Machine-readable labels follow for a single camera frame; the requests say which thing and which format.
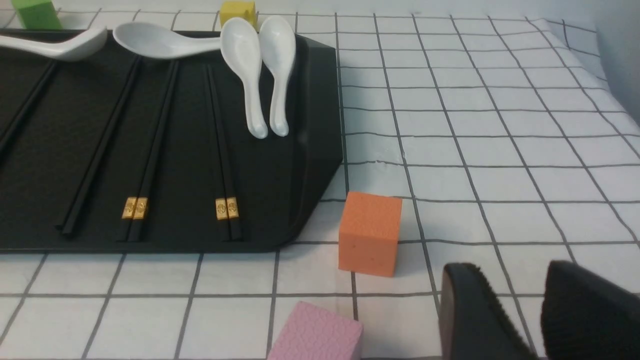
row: white spoon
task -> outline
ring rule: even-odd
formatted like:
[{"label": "white spoon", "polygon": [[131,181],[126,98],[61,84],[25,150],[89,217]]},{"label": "white spoon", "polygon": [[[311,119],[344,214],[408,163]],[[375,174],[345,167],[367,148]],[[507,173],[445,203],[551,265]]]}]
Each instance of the white spoon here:
[{"label": "white spoon", "polygon": [[244,111],[249,132],[258,139],[267,137],[269,130],[264,123],[260,107],[258,84],[262,70],[258,34],[246,20],[234,17],[222,27],[220,33],[222,57],[229,68],[242,80],[244,86]]},{"label": "white spoon", "polygon": [[107,28],[91,28],[65,42],[50,43],[0,36],[0,47],[9,47],[61,61],[78,61],[97,53],[107,42]]},{"label": "white spoon", "polygon": [[220,38],[189,38],[155,24],[128,22],[113,30],[113,38],[134,54],[153,59],[178,59],[220,50]]},{"label": "white spoon", "polygon": [[262,59],[273,74],[269,125],[276,135],[287,136],[289,125],[285,104],[287,85],[296,58],[296,37],[283,17],[271,16],[260,27],[259,38]]}]

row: white wall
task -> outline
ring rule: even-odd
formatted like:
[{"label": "white wall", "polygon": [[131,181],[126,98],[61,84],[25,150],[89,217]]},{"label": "white wall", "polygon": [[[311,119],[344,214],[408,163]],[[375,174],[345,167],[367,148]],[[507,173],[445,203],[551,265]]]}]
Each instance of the white wall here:
[{"label": "white wall", "polygon": [[612,94],[640,120],[640,1],[609,0],[596,16],[602,67]]}]

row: pink foam block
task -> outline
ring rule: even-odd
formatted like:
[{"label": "pink foam block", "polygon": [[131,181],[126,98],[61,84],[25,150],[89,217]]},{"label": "pink foam block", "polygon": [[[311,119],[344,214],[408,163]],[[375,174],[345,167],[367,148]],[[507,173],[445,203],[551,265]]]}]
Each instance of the pink foam block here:
[{"label": "pink foam block", "polygon": [[355,320],[301,301],[267,360],[360,360],[362,330]]}]

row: chopsticks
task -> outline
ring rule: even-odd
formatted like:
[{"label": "chopsticks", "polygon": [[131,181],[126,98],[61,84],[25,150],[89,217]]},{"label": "chopsticks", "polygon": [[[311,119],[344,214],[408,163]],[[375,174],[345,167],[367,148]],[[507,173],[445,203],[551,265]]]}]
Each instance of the chopsticks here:
[{"label": "chopsticks", "polygon": [[216,81],[213,75],[213,69],[210,65],[205,66],[205,84],[207,87],[207,105],[209,113],[213,120],[209,121],[209,129],[211,143],[217,145],[218,159],[215,157],[212,161],[220,162],[222,167],[222,178],[224,184],[224,194],[219,198],[216,194],[216,217],[218,220],[228,220],[231,232],[231,241],[239,241],[242,239],[242,229],[240,224],[240,214],[238,210],[236,190],[231,173],[231,164],[229,161],[229,149],[227,147],[227,139],[225,137],[225,129],[220,111],[220,99],[216,91]]},{"label": "chopsticks", "polygon": [[40,94],[45,90],[47,84],[49,83],[49,80],[53,78],[53,74],[55,73],[57,68],[58,62],[56,60],[49,60],[46,68],[40,76],[40,79],[31,89],[29,96],[20,107],[20,110],[15,114],[11,121],[9,121],[9,123],[4,128],[4,131],[0,133],[0,155],[4,154],[7,146],[9,146],[10,142],[14,138],[14,135],[20,129],[20,126],[27,118],[29,112],[32,110],[31,107],[40,98]]},{"label": "chopsticks", "polygon": [[204,118],[204,121],[206,122],[209,129],[209,149],[211,150],[211,160],[209,163],[212,167],[211,172],[213,174],[213,193],[216,198],[215,213],[217,221],[220,222],[218,224],[218,229],[220,230],[220,239],[222,241],[229,241],[230,228],[227,221],[229,219],[229,213],[227,211],[225,182],[222,178],[222,174],[224,173],[224,171],[222,169],[221,155],[218,148],[218,131],[216,130],[216,124],[213,121],[216,113],[216,105],[214,104],[213,96],[211,94],[212,86],[211,82],[209,81],[209,68],[206,65],[203,67],[203,78],[205,79],[203,84],[208,114],[208,116]]},{"label": "chopsticks", "polygon": [[84,175],[80,180],[80,184],[77,187],[74,198],[68,205],[67,210],[61,214],[56,222],[56,228],[62,231],[62,235],[70,236],[74,232],[78,216],[86,202],[90,187],[93,184],[95,175],[102,163],[104,153],[111,141],[111,137],[113,136],[115,129],[118,126],[122,110],[127,103],[129,94],[134,87],[136,75],[138,74],[138,69],[140,68],[141,63],[142,57],[136,56],[129,68],[129,72],[127,73],[127,81],[120,92],[118,102],[116,102],[116,105],[111,112],[111,116],[102,131],[98,145],[93,152],[93,156],[87,166],[87,169],[84,171]]},{"label": "chopsticks", "polygon": [[173,60],[169,65],[168,77],[164,88],[163,103],[152,125],[147,140],[147,147],[142,153],[139,172],[133,177],[131,192],[125,201],[122,211],[122,222],[118,230],[118,241],[139,241],[142,231],[142,220],[149,207],[149,195],[156,174],[157,162],[164,138],[167,119],[171,109],[175,90],[179,62]]}]

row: orange cube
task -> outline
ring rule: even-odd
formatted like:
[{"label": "orange cube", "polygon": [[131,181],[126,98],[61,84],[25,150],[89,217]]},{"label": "orange cube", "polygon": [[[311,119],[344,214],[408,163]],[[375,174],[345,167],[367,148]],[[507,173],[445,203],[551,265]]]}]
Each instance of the orange cube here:
[{"label": "orange cube", "polygon": [[349,192],[338,237],[338,268],[392,277],[402,199]]}]

